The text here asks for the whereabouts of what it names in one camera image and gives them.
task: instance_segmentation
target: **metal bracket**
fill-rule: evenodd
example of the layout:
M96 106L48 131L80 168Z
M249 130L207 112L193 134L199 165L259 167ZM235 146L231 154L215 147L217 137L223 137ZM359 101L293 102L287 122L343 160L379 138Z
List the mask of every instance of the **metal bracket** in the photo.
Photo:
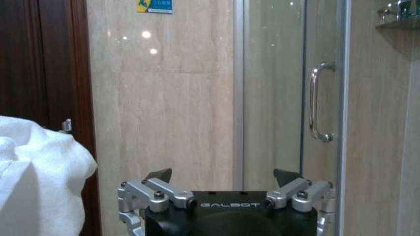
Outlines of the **metal bracket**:
M60 133L68 134L72 132L72 119L67 119L61 123L61 130L59 131Z
M169 196L169 200L173 202L176 208L192 210L197 206L197 200L191 191L175 189L171 184L161 181L159 178L145 180L144 184L156 191L163 191Z
M123 182L119 188L119 217L127 224L131 236L144 236L141 218L135 210L149 208L152 212L164 212L169 207L169 197L143 183Z
M329 196L331 185L327 181L317 181L307 190L293 195L293 209L309 212L317 200Z
M297 178L279 190L267 192L265 206L269 209L281 209L287 206L288 200L301 190L307 189L311 181Z
M127 230L131 236L145 236L144 228L141 227L140 217L133 211L119 214L120 220L127 224Z

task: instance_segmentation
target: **screw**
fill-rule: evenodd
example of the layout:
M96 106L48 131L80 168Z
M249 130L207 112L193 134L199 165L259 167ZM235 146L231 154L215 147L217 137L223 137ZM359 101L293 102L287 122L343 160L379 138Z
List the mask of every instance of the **screw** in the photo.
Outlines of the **screw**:
M269 199L267 199L267 200L264 201L264 205L265 205L265 207L267 207L268 209L273 209L273 208L275 208L275 203L273 203L273 201L269 200Z
M153 196L155 196L155 199L163 199L165 197L165 194L163 191L156 191Z
M297 193L297 197L301 198L301 199L308 199L308 193L305 191L300 191Z

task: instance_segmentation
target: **shower enclosure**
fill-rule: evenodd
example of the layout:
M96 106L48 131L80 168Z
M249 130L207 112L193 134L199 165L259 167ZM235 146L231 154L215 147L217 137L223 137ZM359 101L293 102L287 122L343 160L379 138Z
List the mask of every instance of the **shower enclosure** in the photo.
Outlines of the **shower enclosure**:
M277 168L340 191L344 4L236 0L237 189L279 188Z

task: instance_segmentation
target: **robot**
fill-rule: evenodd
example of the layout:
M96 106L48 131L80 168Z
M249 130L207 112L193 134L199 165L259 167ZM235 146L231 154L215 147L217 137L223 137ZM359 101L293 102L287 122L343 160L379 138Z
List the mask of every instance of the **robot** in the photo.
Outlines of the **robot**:
M131 236L324 236L335 220L336 190L275 170L273 191L184 191L172 170L119 188L119 217Z

